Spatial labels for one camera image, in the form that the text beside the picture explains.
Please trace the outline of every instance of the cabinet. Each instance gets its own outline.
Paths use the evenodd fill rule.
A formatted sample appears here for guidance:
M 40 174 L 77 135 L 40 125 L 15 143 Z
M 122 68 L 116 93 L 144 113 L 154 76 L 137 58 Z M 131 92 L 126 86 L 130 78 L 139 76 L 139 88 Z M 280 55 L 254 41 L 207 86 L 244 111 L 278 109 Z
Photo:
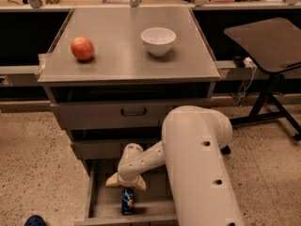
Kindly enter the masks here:
M 177 35 L 173 49 L 161 57 L 150 55 L 140 39 L 140 34 L 153 26 L 172 29 Z M 94 43 L 96 52 L 89 61 L 80 62 L 71 54 L 71 41 L 78 36 L 88 37 Z M 113 216 L 110 224 L 144 225 L 137 223 L 151 222 L 153 218 L 152 225 L 156 225 L 155 221 L 176 220 L 165 169 L 159 169 L 160 173 L 148 172 L 152 187 L 145 195 L 140 194 L 139 198 L 145 199 L 140 209 L 144 209 L 132 221 L 117 217 L 120 212 L 115 203 L 119 200 L 110 195 L 118 195 L 116 190 L 120 192 L 120 188 L 105 188 L 103 180 L 116 169 L 114 162 L 119 160 L 124 145 L 134 142 L 150 146 L 161 139 L 163 120 L 174 107 L 210 106 L 218 79 L 219 73 L 189 8 L 77 8 L 74 11 L 39 83 L 51 101 L 60 127 L 70 137 L 77 158 L 84 162 L 93 159 L 94 166 L 89 171 L 88 221 L 77 225 L 96 225 L 88 224 L 95 221 L 97 225 L 109 224 L 107 214 L 93 214 L 97 210 L 91 207 L 100 207 L 99 203 L 93 203 L 95 193 L 103 195 L 101 212 L 103 208 L 109 210 Z M 96 174 L 102 183 L 95 183 L 99 182 L 95 180 Z M 151 181 L 156 176 L 165 178 L 160 187 L 165 196 L 150 202 L 156 185 Z M 166 210 L 156 212 L 156 203 Z

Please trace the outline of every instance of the bowl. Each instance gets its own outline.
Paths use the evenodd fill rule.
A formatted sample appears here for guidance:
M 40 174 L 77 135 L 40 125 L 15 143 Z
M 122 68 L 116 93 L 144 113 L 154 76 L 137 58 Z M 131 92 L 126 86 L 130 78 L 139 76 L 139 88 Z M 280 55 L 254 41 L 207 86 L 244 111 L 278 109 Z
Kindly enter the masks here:
M 176 34 L 164 27 L 152 27 L 141 33 L 146 49 L 154 56 L 161 57 L 174 45 Z

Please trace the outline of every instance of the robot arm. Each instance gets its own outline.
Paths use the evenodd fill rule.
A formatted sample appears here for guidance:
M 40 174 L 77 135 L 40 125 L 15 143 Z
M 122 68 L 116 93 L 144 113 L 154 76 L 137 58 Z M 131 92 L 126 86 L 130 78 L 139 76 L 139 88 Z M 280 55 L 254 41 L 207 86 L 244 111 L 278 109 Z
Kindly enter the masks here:
M 181 226 L 243 226 L 220 152 L 231 137 L 230 121 L 222 113 L 180 106 L 166 116 L 162 141 L 153 148 L 142 152 L 137 144 L 127 146 L 119 172 L 108 179 L 107 185 L 146 189 L 140 173 L 166 163 Z

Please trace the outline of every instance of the dark blue bottle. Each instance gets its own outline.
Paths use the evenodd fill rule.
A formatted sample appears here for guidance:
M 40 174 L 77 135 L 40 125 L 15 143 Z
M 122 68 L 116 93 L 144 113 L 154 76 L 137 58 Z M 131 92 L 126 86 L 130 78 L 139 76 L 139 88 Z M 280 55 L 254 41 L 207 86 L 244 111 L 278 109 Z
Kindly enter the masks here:
M 122 215 L 134 213 L 134 191 L 131 188 L 122 190 L 121 212 Z

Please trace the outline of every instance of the concrete floor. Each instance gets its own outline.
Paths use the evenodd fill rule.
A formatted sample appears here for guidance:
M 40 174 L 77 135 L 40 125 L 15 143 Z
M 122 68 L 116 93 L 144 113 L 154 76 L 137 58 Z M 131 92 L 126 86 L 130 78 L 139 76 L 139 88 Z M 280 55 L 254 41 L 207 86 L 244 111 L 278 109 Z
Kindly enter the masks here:
M 213 108 L 233 118 L 251 103 L 237 106 L 229 98 L 214 100 Z M 285 104 L 301 121 L 301 99 Z M 48 226 L 83 220 L 88 176 L 47 105 L 0 109 L 1 226 L 24 225 L 32 214 Z M 246 225 L 301 225 L 301 142 L 293 135 L 284 119 L 234 129 L 224 160 Z

